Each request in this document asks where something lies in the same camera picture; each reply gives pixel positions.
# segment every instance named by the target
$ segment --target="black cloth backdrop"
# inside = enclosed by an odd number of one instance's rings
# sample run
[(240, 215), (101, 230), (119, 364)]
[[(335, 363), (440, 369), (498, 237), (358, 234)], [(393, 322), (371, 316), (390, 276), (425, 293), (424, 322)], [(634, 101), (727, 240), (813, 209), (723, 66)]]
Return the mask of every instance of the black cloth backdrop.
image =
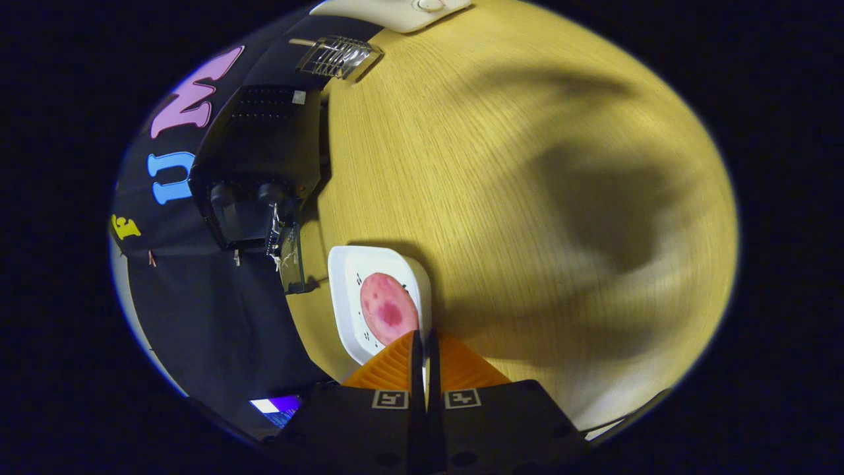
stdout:
[(143, 332), (173, 379), (212, 411), (254, 433), (273, 425), (250, 399), (328, 379), (307, 356), (272, 260), (230, 253), (129, 260)]
[[(112, 206), (116, 218), (133, 220), (140, 231), (139, 236), (120, 239), (111, 228), (127, 256), (129, 286), (151, 349), (189, 396), (253, 435), (272, 430), (273, 425), (250, 399), (281, 395), (329, 378), (307, 357), (275, 263), (262, 254), (241, 254), (241, 265), (235, 266), (233, 254), (220, 250), (192, 198), (160, 205), (152, 193), (153, 183), (179, 182), (187, 176), (174, 167), (151, 177), (147, 157), (195, 154), (215, 114), (241, 85), (322, 88), (325, 79), (295, 72), (307, 47), (290, 45), (290, 38), (315, 41), (342, 35), (368, 41), (381, 30), (355, 19), (310, 17), (312, 7), (208, 56), (246, 46), (219, 80), (198, 81), (216, 88), (205, 99), (212, 107), (205, 127), (166, 128), (152, 139), (153, 118), (173, 100), (164, 98), (128, 147)], [(149, 263), (150, 251), (155, 266)]]

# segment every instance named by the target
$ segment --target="wooden table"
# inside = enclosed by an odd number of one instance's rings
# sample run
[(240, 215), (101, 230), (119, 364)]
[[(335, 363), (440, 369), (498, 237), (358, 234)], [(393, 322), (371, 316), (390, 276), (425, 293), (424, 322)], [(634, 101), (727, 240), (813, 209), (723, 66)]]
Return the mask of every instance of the wooden table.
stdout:
[(580, 428), (638, 408), (701, 355), (736, 271), (716, 146), (654, 73), (527, 3), (476, 0), (408, 35), (358, 84), (333, 80), (331, 176), (302, 228), (288, 297), (311, 358), (343, 349), (328, 250), (417, 259), (435, 328), (511, 379), (539, 380)]

